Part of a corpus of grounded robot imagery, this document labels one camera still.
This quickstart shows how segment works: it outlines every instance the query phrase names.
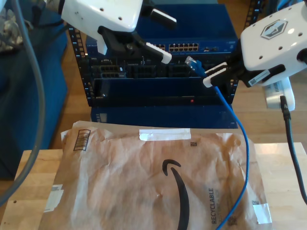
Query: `robot logo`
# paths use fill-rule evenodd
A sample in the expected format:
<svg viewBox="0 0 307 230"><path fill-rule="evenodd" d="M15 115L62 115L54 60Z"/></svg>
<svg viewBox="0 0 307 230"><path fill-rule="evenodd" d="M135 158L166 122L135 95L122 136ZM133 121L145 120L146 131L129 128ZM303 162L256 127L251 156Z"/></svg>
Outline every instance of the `robot logo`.
<svg viewBox="0 0 307 230"><path fill-rule="evenodd" d="M261 33L261 37L265 38L265 39L272 39L280 34L282 34L287 26L288 22L285 20L277 20L274 21L273 23L267 25L262 33Z"/></svg>

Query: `white device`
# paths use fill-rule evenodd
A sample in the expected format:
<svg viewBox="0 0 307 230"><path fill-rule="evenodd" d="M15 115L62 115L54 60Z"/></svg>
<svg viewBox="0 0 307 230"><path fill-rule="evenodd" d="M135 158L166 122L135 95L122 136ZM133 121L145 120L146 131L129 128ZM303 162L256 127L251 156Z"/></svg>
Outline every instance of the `white device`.
<svg viewBox="0 0 307 230"><path fill-rule="evenodd" d="M285 71L272 76L262 86L270 85L305 69L297 59L307 48L307 6L300 2L278 11L246 28L241 34L245 68L269 70L284 65Z"/></svg>
<svg viewBox="0 0 307 230"><path fill-rule="evenodd" d="M265 91L266 103L268 108L280 109L280 97L285 96L287 99L289 111L295 110L295 99L289 78L284 78L263 88Z"/></svg>

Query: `network switch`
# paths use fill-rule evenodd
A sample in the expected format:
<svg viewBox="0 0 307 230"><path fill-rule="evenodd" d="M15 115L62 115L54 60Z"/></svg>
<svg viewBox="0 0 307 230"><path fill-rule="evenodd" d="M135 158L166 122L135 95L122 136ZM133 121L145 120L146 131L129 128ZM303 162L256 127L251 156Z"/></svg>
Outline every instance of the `network switch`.
<svg viewBox="0 0 307 230"><path fill-rule="evenodd" d="M177 19L177 28L168 30L164 26L141 17L136 31L146 41L177 55L191 54L229 54L234 51L237 36L222 4L179 4L157 5ZM101 56L96 41L86 40L88 55Z"/></svg>

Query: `label sticker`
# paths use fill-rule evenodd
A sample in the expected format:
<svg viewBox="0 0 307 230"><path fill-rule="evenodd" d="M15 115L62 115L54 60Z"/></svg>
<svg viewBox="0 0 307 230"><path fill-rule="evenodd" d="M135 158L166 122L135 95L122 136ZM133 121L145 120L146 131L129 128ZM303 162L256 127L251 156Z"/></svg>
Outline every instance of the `label sticker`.
<svg viewBox="0 0 307 230"><path fill-rule="evenodd" d="M52 212L59 205L64 192L64 190L61 190L62 186L62 184L52 186L44 212Z"/></svg>
<svg viewBox="0 0 307 230"><path fill-rule="evenodd" d="M261 81L262 79L264 79L265 77L269 76L270 71L267 69L265 71L263 71L262 73L258 74L256 77L254 77L252 80L249 81L249 84L251 86L253 86L254 84L256 84L257 82Z"/></svg>
<svg viewBox="0 0 307 230"><path fill-rule="evenodd" d="M272 223L272 218L268 204L253 205L253 207L259 224Z"/></svg>
<svg viewBox="0 0 307 230"><path fill-rule="evenodd" d="M140 129L140 140L189 140L191 133L189 128L173 129Z"/></svg>

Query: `gray cable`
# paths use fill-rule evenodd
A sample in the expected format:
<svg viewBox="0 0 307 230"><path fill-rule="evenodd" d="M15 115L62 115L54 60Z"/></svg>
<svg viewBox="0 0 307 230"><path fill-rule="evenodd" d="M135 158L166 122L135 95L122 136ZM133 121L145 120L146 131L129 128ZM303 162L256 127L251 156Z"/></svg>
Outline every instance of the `gray cable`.
<svg viewBox="0 0 307 230"><path fill-rule="evenodd" d="M20 173L20 175L16 178L14 183L11 185L9 189L7 189L1 196L0 196L0 206L2 206L9 198L10 196L19 188L19 186L24 182L25 178L28 176L29 172L31 171L34 162L36 161L36 158L38 156L38 152L42 143L43 135L44 135L44 126L45 126L45 92L44 92L44 85L42 80L42 74L39 69L39 65L33 50L33 47L31 45L28 30L24 24L24 17L21 12L20 4L18 0L11 0L12 7L15 12L16 21L20 28L21 35L24 40L24 46L26 49L26 52L29 56L29 60L33 69L36 86L37 86L37 92L38 92L38 102L39 102L39 118L38 118L38 126L37 126L37 132L36 132L36 138L35 138L35 144L32 149L32 152L30 154L30 157L27 161L27 163L24 166L24 169Z"/></svg>

